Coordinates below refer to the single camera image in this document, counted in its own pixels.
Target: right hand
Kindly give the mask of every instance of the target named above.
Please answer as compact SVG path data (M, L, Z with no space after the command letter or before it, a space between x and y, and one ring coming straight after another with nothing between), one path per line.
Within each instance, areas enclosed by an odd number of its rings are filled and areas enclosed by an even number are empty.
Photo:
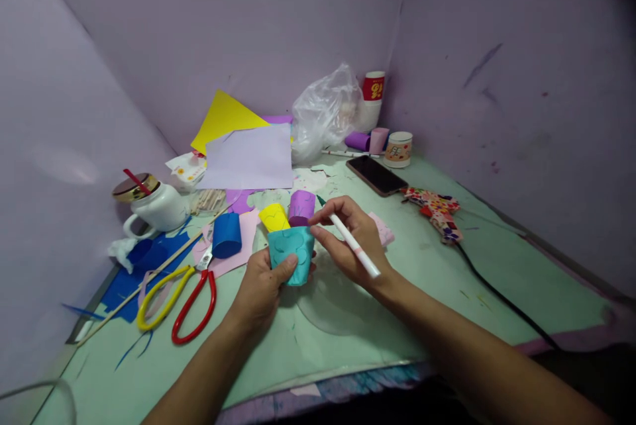
M336 238L320 226L332 225L329 215L335 213L351 232L360 247L380 270L380 276L371 279L349 245ZM365 289L371 288L380 278L392 271L378 234L378 227L373 218L368 216L350 197L338 197L327 201L325 206L309 220L311 234L318 243L325 247L340 270L354 283Z

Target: power cord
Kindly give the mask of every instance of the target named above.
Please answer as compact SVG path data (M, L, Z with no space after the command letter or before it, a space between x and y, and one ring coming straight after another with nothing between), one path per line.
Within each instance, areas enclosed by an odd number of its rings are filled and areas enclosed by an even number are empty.
M75 407L75 399L73 398L73 392L71 391L70 385L68 385L68 382L66 382L64 379L45 380L25 385L24 387L20 387L19 389L13 389L12 391L5 392L0 395L0 401L8 399L9 397L13 397L14 395L18 395L22 392L29 391L31 389L37 389L39 387L59 387L62 391L62 394L66 397L66 404L68 405L68 416L71 419L71 425L77 425L78 412L77 408Z
M554 350L558 350L563 352L563 349L561 349L558 344L555 342L554 339L552 339L550 337L550 335L545 332L536 322L534 322L532 320L532 318L530 316L528 316L527 314L525 314L525 312L523 312L521 309L519 309L512 301L510 301L507 297L505 297L503 294L501 294L499 291L497 291L497 289L495 289L495 287L493 285L491 285L489 282L487 282L483 276L481 276L479 274L479 272L477 271L477 269L475 269L475 266L472 264L472 261L470 261L470 258L468 257L468 255L466 254L466 252L464 251L464 248L462 248L462 246L459 243L456 243L457 248L459 249L459 252L462 254L462 256L464 257L464 259L466 260L466 263L468 263L468 267L470 268L470 270L473 272L473 274L475 274L475 276L477 276L477 278L489 289L491 290L491 292L493 292L493 294L498 297L499 299L501 299L510 309L512 309L521 319L523 319L524 321L526 321L526 323L532 327L532 329L534 329L535 331L537 331L538 335L540 335L544 341L546 341L546 343L548 343L548 345L550 345L550 347L552 347L552 349Z

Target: hand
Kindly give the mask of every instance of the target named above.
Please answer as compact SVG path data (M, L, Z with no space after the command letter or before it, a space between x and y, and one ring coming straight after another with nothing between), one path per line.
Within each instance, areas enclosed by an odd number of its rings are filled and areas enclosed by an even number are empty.
M297 264L298 257L292 254L272 269L268 248L251 255L226 318L249 332L268 329L278 309L280 287L292 277Z
M384 255L376 223L351 198L338 197L327 201L325 206L309 220L309 224L333 224L329 220L329 215L333 213L342 220L362 249L378 267L381 273L380 276L372 280L360 260L349 248L349 245L333 236L324 228L312 226L311 234L318 240L318 243L325 247L336 265L351 281L365 289L373 287L377 282L381 281L381 278L386 273L393 270Z

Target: yellow cardstock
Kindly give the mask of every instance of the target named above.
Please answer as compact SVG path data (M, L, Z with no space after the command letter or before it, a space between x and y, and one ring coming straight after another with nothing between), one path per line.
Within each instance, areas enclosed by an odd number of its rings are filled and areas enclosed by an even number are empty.
M269 233L291 228L285 208L280 203L272 203L269 207L262 209L258 216Z
M199 133L190 145L205 155L205 145L214 139L234 130L246 130L268 125L267 122L229 94L217 89Z

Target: lavender wall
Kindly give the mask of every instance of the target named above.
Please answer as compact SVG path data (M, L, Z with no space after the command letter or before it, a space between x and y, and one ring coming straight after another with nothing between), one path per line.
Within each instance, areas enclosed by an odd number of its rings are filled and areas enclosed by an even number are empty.
M405 0L384 120L636 296L633 0Z
M174 152L117 85L62 0L0 0L0 391L40 378L122 238L110 198ZM0 404L0 422L9 419Z
M217 88L284 114L346 60L384 68L399 0L66 0L121 85L179 152Z

